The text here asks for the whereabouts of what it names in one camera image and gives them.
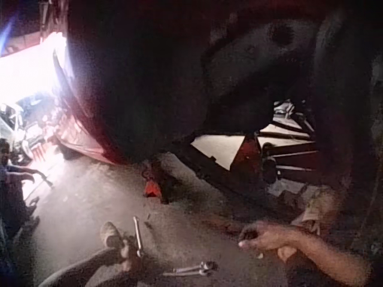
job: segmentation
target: jack stand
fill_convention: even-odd
[[[142,177],[146,179],[145,197],[158,197],[162,204],[168,204],[168,198],[163,194],[161,183],[166,179],[166,174],[161,168],[161,162],[157,158],[145,160],[145,170]]]
[[[230,165],[230,172],[240,178],[256,181],[261,170],[262,155],[257,136],[255,134],[245,135],[244,141]]]

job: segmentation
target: socket wrench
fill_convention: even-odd
[[[138,217],[133,216],[133,221],[134,221],[134,226],[136,230],[136,239],[137,239],[137,245],[138,245],[137,256],[142,258],[144,256],[144,247],[142,245],[141,233],[139,232]]]
[[[201,262],[199,265],[191,266],[191,267],[184,267],[184,268],[175,268],[173,269],[174,273],[184,273],[184,272],[190,272],[190,271],[196,271],[196,270],[217,270],[218,266],[213,261],[207,261],[207,262]]]
[[[211,271],[210,270],[204,270],[200,269],[198,271],[190,271],[190,272],[183,272],[183,273],[176,273],[176,272],[164,272],[162,273],[163,276],[166,277],[186,277],[186,276],[210,276]]]

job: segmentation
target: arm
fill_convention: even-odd
[[[342,252],[320,237],[297,227],[259,221],[246,227],[241,237],[245,238],[249,232],[257,232],[258,236],[239,242],[241,248],[271,250],[291,246],[304,253],[322,272],[338,282],[348,286],[364,286],[369,279],[371,266],[362,257]]]
[[[302,251],[315,265],[332,279],[348,286],[364,286],[371,266],[358,255],[340,251],[320,237],[292,230],[288,245]]]
[[[56,286],[85,286],[89,279],[96,273],[99,267],[111,265],[116,262],[119,251],[114,248],[106,248],[90,258],[75,263],[67,268],[48,277],[39,287]]]
[[[20,182],[20,181],[32,181],[35,182],[34,177],[26,172],[7,172],[5,175],[5,182],[8,184]]]
[[[45,174],[43,174],[42,172],[40,172],[39,170],[36,170],[36,169],[30,169],[28,167],[25,167],[25,166],[11,166],[11,171],[12,172],[26,172],[26,173],[30,173],[31,175],[37,173],[39,174],[42,178],[46,178]]]

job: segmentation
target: car underside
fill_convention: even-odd
[[[289,100],[320,152],[317,183],[347,197],[377,169],[373,11],[324,1],[47,3],[42,38],[66,38],[53,55],[63,115],[56,135],[99,160],[173,151],[202,172],[190,142],[259,133]]]

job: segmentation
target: tire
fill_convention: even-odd
[[[79,152],[76,152],[73,149],[64,146],[61,142],[58,143],[58,147],[65,160],[73,160],[81,155]]]
[[[32,153],[32,150],[31,148],[29,147],[29,142],[24,140],[22,141],[22,154],[25,158],[29,159],[29,160],[33,160],[34,159],[34,154]]]

